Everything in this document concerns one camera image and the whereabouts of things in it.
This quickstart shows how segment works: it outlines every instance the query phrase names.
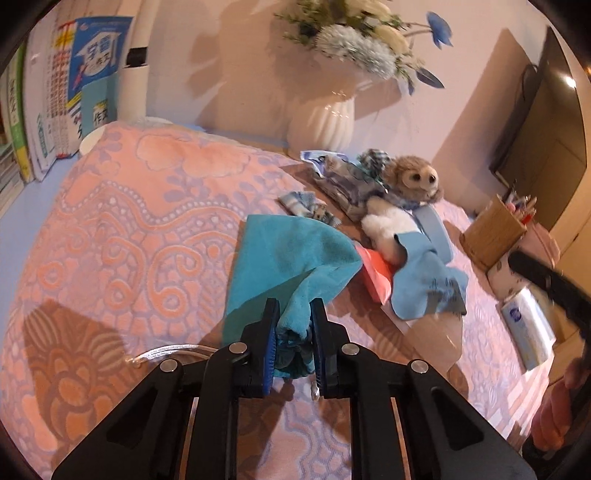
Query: plush toy head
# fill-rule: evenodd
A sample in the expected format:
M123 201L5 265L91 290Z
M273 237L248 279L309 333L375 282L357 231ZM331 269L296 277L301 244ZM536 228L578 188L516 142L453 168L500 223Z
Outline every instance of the plush toy head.
M435 203L443 198L439 175L427 160L419 157L398 157L386 162L382 180L399 197L413 202Z
M439 175L427 160L411 155L392 159L381 150L368 150L359 156L359 161L373 178L379 178L401 200L435 203L443 198Z

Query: white flower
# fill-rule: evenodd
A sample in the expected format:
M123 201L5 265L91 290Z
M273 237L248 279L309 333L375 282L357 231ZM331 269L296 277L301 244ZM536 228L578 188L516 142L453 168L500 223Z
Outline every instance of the white flower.
M364 37L353 27L329 25L316 35L316 49L327 57L352 60L366 72L383 79L396 75L396 57L381 40Z
M351 17L356 17L361 12L372 14L382 21L388 21L392 17L390 8L378 0L345 0L345 3Z
M407 39L389 25L378 25L374 28L374 34L380 40L383 40L396 55L404 55L410 51Z

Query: white cylinder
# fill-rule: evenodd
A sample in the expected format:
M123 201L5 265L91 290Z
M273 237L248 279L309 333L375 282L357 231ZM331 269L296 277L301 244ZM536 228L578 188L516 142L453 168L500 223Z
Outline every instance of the white cylinder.
M117 120L132 124L146 116L150 67L126 67L119 71Z
M130 48L147 47L160 0L144 0L135 19Z

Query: light blue towel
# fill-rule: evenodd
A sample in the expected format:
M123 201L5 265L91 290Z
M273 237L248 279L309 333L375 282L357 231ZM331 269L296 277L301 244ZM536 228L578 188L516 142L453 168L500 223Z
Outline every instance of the light blue towel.
M443 312L465 315L468 276L446 267L426 235L409 232L396 238L406 249L408 260L394 274L394 313L402 320Z

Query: television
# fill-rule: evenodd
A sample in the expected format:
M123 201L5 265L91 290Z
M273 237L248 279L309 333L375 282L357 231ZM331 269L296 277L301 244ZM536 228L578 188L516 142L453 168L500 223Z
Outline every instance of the television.
M537 197L535 219L550 230L587 169L577 85L548 28L537 66L521 76L515 109L499 139L491 171L520 196Z

